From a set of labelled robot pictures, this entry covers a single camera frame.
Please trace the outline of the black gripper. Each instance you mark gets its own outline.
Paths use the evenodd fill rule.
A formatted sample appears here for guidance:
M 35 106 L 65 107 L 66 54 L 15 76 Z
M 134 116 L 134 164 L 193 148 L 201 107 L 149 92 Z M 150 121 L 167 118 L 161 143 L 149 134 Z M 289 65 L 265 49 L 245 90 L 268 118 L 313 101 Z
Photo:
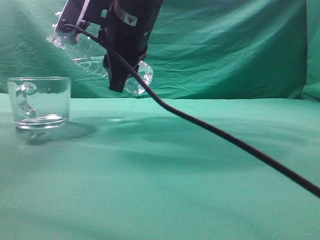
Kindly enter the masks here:
M 83 19 L 99 26 L 98 39 L 109 44 L 136 72 L 147 55 L 148 41 L 162 0 L 91 0 Z M 114 54 L 104 55 L 109 89 L 123 92 L 132 75 Z

